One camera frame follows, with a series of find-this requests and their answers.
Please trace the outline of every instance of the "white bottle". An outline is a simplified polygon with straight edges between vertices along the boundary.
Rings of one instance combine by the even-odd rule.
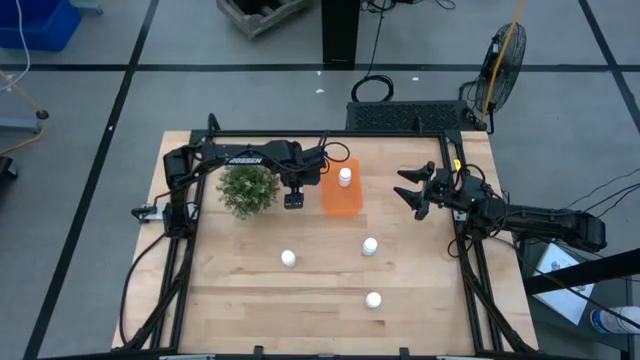
[[[340,186],[342,187],[349,186],[349,184],[351,184],[351,169],[349,168],[340,169],[340,176],[338,180],[340,181]]]
[[[622,315],[631,321],[640,323],[640,307],[623,306],[617,308],[609,308],[616,314]],[[640,334],[640,328],[637,328],[628,322],[615,317],[603,310],[593,310],[591,312],[591,325],[601,333],[605,334]]]
[[[291,250],[282,252],[282,264],[286,267],[294,267],[296,265],[296,255]]]
[[[377,292],[369,293],[369,295],[367,295],[367,297],[364,299],[364,303],[369,309],[377,308],[378,306],[380,306],[381,302],[382,296],[380,296],[380,294],[378,294]]]
[[[374,238],[368,238],[362,243],[362,253],[365,256],[373,255],[378,249],[378,242]]]

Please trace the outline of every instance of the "wooden table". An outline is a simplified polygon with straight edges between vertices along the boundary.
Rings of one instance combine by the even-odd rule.
[[[166,191],[162,155],[187,143],[189,136],[164,134],[150,201]],[[268,140],[224,137],[217,142]],[[288,140],[299,141],[303,148],[317,144],[317,138]],[[451,213],[432,206],[424,221],[415,221],[392,190],[418,188],[397,176],[398,169],[419,168],[428,160],[442,167],[438,140],[331,139],[336,140],[360,161],[364,208],[352,218],[325,216],[320,186],[309,186],[304,209],[285,210],[280,194],[266,213],[241,221],[218,201],[220,173],[209,176],[181,353],[252,353],[254,345],[263,345],[267,354],[397,355],[399,347],[408,347],[412,355],[473,354],[460,267],[446,250],[454,238]],[[499,189],[487,135],[463,133],[463,140],[467,161],[480,166],[487,181]],[[336,147],[330,153],[340,157],[341,151]],[[143,225],[136,256],[162,231],[160,223]],[[367,237],[379,242],[372,257],[361,255]],[[129,336],[156,304],[168,243],[151,251],[132,276],[125,324]],[[285,249],[298,257],[294,268],[280,262]],[[537,347],[513,249],[488,240],[485,254],[498,308],[522,338]],[[382,295],[382,305],[375,310],[364,306],[371,291]],[[479,302],[478,310],[484,346],[490,349],[486,313]],[[173,315],[170,309],[165,329]],[[168,344],[168,333],[163,333],[163,344]]]

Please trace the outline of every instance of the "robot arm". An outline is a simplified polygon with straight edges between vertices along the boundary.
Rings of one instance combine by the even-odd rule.
[[[169,188],[170,201],[163,211],[165,231],[169,237],[185,238],[193,235],[192,219],[187,204],[189,186],[215,170],[226,166],[264,166],[291,192],[284,197],[285,209],[300,209],[304,185],[317,185],[320,170],[326,164],[325,141],[303,150],[298,142],[286,140],[269,141],[264,145],[216,144],[207,139],[198,145],[185,145],[171,150],[163,157],[165,180]],[[140,221],[156,212],[155,204],[132,210]]]
[[[429,213],[429,204],[446,207],[464,215],[464,235],[483,240],[495,230],[526,233],[534,237],[558,238],[568,245],[597,252],[607,246],[605,224],[593,215],[569,209],[544,209],[511,205],[491,189],[484,179],[465,174],[461,169],[456,183],[451,171],[437,169],[429,162],[419,170],[398,171],[410,181],[423,182],[422,191],[412,192],[396,187],[394,190],[415,210],[416,220]],[[462,180],[458,189],[458,180]]]

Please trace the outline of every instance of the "orange container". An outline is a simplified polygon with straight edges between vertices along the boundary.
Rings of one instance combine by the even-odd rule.
[[[329,216],[355,216],[362,211],[362,182],[358,160],[349,159],[337,163],[329,161],[330,167],[322,175],[322,208]],[[351,183],[347,187],[340,186],[340,169],[351,169]]]

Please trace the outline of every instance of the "gray tile floor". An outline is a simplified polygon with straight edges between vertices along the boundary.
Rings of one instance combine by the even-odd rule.
[[[377,62],[479,64],[489,39],[511,20],[517,2],[456,2],[450,12],[431,0],[398,5],[383,23]],[[105,14],[84,17],[66,50],[36,52],[34,63],[127,64],[149,3],[103,1]],[[633,36],[640,5],[632,0],[589,4],[618,63],[640,64]],[[520,22],[528,36],[526,64],[606,64],[577,0],[529,1]],[[361,14],[359,63],[369,60],[376,25],[376,15]],[[160,0],[140,63],[314,64],[321,58],[318,4],[249,41],[211,0]],[[0,69],[23,59],[20,50],[0,49]],[[394,100],[452,99],[459,84],[476,75],[384,73],[396,85]],[[201,128],[212,111],[225,129],[339,129],[351,87],[362,75],[135,73],[40,356],[109,349],[138,232],[129,211],[146,198],[163,131]],[[5,358],[24,353],[122,77],[120,72],[33,71],[24,79],[52,116],[41,142],[12,154],[21,177],[0,202],[0,271],[6,279],[0,294],[0,348]],[[640,74],[624,77],[640,96]],[[383,94],[384,89],[367,85],[360,97],[377,100]],[[0,115],[32,113],[15,93],[0,93]],[[496,165],[502,186],[517,202],[563,206],[640,163],[638,130],[609,72],[522,73],[497,122],[491,139]],[[0,145],[27,136],[3,132]],[[610,245],[605,254],[638,246],[631,216],[639,209],[640,198],[630,196],[606,215]],[[639,287],[635,293],[640,299]],[[536,323],[536,329],[542,349],[551,353],[618,358],[616,351],[548,326]]]

